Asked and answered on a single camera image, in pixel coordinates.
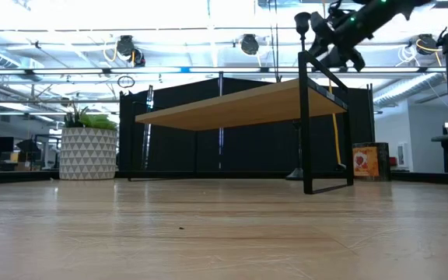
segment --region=poster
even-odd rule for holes
[[[354,148],[354,175],[357,177],[378,177],[377,147]]]

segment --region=desk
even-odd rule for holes
[[[197,145],[198,131],[300,119],[304,192],[316,194],[353,185],[352,141],[350,133],[345,133],[347,184],[322,190],[313,189],[314,176],[310,168],[310,117],[343,114],[345,131],[351,130],[347,96],[331,94],[309,79],[307,62],[320,69],[348,94],[347,87],[329,69],[321,65],[308,51],[302,51],[299,53],[298,79],[141,114],[135,117],[135,121],[195,131]]]

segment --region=black robotic arm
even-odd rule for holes
[[[366,38],[372,39],[373,33],[401,13],[407,20],[414,8],[430,3],[432,0],[353,0],[364,5],[359,11],[340,9],[341,2],[333,2],[328,10],[330,15],[324,19],[318,12],[310,15],[310,23],[316,39],[309,52],[318,57],[331,52],[321,60],[328,68],[347,68],[346,62],[352,61],[354,68],[361,71],[366,63],[355,49]]]

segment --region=black curtain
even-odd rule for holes
[[[119,170],[140,170],[145,125],[134,122],[136,115],[146,113],[148,92],[121,96],[119,124]]]
[[[223,94],[236,93],[268,82],[224,78]],[[191,83],[154,92],[154,110],[175,107],[219,95],[218,79]],[[133,117],[146,112],[147,92],[121,97],[120,169],[140,170],[145,125]],[[374,136],[372,103],[366,89],[350,89],[352,142],[371,142]],[[337,166],[332,116],[313,117],[311,150],[313,172],[331,172]],[[341,160],[346,163],[342,115],[337,115]],[[151,127],[148,170],[192,171],[194,169],[194,131]],[[219,158],[219,130],[198,132],[198,170],[218,171],[291,171],[296,167],[297,136],[291,121],[259,124],[223,130],[222,155]]]
[[[224,94],[269,82],[225,79]],[[291,171],[296,164],[296,134],[291,121],[224,129],[223,171]]]
[[[155,107],[170,108],[219,95],[218,79],[155,90]],[[192,171],[194,131],[153,125],[149,142],[148,170]],[[198,170],[219,170],[219,131],[198,132]]]

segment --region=white geometric planter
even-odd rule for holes
[[[105,180],[115,177],[117,131],[63,128],[60,179]]]

